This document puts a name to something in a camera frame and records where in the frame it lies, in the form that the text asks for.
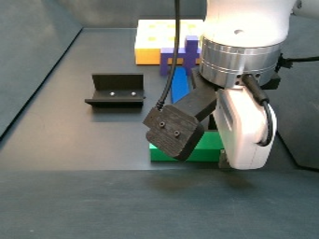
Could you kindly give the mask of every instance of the purple block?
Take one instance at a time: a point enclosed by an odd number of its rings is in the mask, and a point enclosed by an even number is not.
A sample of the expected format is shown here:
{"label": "purple block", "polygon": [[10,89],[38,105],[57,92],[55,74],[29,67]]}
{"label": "purple block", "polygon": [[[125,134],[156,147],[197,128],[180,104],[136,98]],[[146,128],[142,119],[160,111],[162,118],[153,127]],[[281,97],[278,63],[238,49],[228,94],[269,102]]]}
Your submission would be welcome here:
{"label": "purple block", "polygon": [[[184,48],[178,48],[178,58],[182,59],[182,67],[185,74],[189,76],[190,69],[196,66],[196,58],[198,57],[200,49],[197,48],[197,36],[186,35],[184,40]],[[173,48],[160,49],[160,65],[158,72],[161,76],[166,76],[169,67],[168,59],[173,57]]]}

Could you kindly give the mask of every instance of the blue block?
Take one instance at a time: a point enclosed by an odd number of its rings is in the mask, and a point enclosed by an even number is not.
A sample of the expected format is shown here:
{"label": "blue block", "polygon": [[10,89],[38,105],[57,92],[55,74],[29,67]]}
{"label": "blue block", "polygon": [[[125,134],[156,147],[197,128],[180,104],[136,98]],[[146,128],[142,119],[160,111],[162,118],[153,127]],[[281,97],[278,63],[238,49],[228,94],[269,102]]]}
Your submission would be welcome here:
{"label": "blue block", "polygon": [[172,103],[178,101],[189,93],[185,70],[182,67],[176,67],[170,92]]}

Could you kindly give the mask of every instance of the black cable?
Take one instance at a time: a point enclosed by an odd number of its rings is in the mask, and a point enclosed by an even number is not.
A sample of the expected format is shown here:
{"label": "black cable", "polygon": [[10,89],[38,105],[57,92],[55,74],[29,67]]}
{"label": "black cable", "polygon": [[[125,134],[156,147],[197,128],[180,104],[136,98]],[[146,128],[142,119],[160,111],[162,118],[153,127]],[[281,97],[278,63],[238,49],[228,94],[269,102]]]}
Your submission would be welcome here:
{"label": "black cable", "polygon": [[319,56],[306,57],[306,58],[286,58],[286,62],[289,63],[308,63],[319,61]]}
{"label": "black cable", "polygon": [[164,106],[164,101],[168,95],[168,91],[172,86],[172,81],[173,81],[173,76],[174,76],[174,69],[176,69],[176,64],[177,64],[177,57],[178,57],[178,29],[180,29],[180,9],[178,9],[178,0],[174,0],[174,22],[176,22],[176,28],[174,28],[174,50],[173,50],[173,59],[172,59],[172,66],[170,66],[170,71],[169,75],[166,78],[164,90],[161,93],[161,97],[157,100],[156,103],[156,108],[157,110],[161,110]]}
{"label": "black cable", "polygon": [[274,72],[277,73],[280,68],[292,68],[292,63],[309,63],[309,62],[317,62],[319,61],[319,56],[313,57],[305,57],[305,58],[282,58],[282,53],[278,56],[276,67],[274,67]]}
{"label": "black cable", "polygon": [[246,89],[249,90],[249,92],[253,95],[253,99],[256,101],[256,103],[258,105],[261,105],[264,107],[264,112],[265,112],[265,117],[266,117],[266,138],[264,141],[260,141],[258,143],[256,143],[260,147],[266,146],[270,141],[272,141],[272,113],[270,113],[270,109],[269,109],[269,98],[266,93],[264,93],[264,91],[261,90],[254,78],[252,74],[246,74],[242,76],[242,83],[246,87]]}
{"label": "black cable", "polygon": [[266,131],[266,138],[265,138],[265,140],[260,141],[257,143],[257,145],[260,147],[264,147],[264,146],[266,146],[270,143],[270,141],[272,141],[272,131],[273,131],[272,112],[270,112],[269,105],[268,105],[266,101],[262,101],[262,106],[264,106],[264,112],[265,112],[265,117],[266,117],[266,128],[268,128],[268,131]]}

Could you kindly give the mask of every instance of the yellow block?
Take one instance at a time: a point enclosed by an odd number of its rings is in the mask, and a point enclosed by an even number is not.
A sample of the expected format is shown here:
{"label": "yellow block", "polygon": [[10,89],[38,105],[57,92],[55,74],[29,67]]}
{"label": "yellow block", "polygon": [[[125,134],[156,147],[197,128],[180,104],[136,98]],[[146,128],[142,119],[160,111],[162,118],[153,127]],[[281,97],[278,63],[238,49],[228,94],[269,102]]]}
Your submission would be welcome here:
{"label": "yellow block", "polygon": [[[201,29],[202,20],[180,21],[180,47],[184,46],[186,35],[196,35],[197,39],[200,38]],[[160,49],[172,48],[173,46],[174,20],[138,20],[134,41],[136,64],[160,64]]]}

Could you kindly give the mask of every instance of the black angle bracket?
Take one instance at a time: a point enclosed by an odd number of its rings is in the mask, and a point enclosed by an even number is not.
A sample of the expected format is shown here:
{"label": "black angle bracket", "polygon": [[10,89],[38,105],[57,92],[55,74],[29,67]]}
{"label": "black angle bracket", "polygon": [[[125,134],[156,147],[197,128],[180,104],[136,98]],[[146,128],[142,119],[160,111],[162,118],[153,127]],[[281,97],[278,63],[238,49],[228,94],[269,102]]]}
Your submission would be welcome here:
{"label": "black angle bracket", "polygon": [[200,122],[216,108],[216,86],[193,69],[194,89],[172,105],[150,109],[142,124],[145,138],[169,157],[185,161],[204,134]]}
{"label": "black angle bracket", "polygon": [[141,107],[142,74],[93,74],[94,94],[83,101],[96,107]]}

